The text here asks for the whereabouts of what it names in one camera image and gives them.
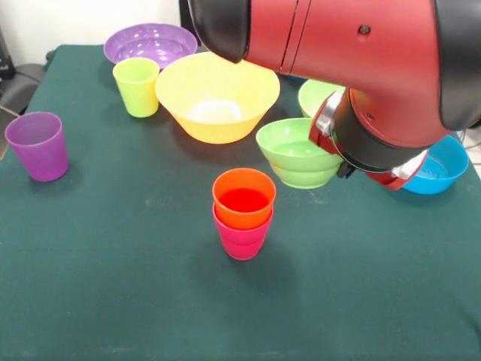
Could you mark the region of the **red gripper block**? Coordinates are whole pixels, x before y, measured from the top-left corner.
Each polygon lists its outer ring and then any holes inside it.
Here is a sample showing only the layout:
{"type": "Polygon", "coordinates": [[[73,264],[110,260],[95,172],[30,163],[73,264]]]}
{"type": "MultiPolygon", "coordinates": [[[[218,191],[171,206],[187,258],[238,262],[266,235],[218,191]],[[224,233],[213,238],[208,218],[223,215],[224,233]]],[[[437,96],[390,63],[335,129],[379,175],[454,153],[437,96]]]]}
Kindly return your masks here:
{"type": "Polygon", "coordinates": [[[428,148],[388,144],[371,134],[355,114],[349,91],[333,92],[313,118],[309,139],[342,161],[337,176],[348,179],[363,171],[390,190],[399,190],[423,165],[428,148]]]}

